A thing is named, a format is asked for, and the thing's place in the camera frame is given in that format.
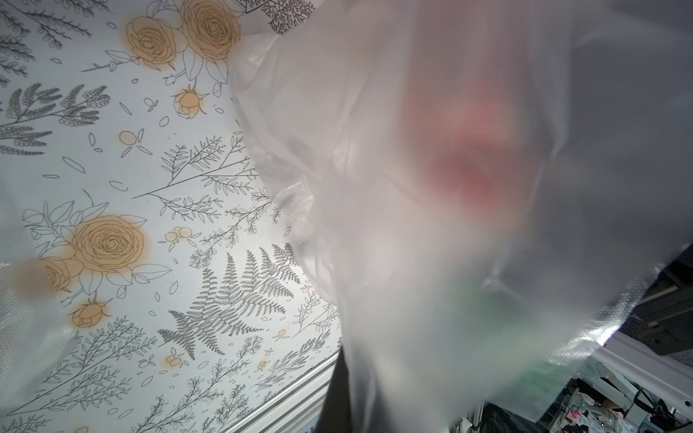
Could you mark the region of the clear plastic carrier bag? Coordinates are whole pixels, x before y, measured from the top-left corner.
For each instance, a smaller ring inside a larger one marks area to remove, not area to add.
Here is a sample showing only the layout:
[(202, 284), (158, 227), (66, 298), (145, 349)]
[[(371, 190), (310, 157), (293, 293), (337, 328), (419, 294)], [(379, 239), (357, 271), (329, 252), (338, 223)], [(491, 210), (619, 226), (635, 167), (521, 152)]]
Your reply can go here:
[(689, 1), (327, 1), (228, 60), (355, 432), (540, 418), (692, 242)]

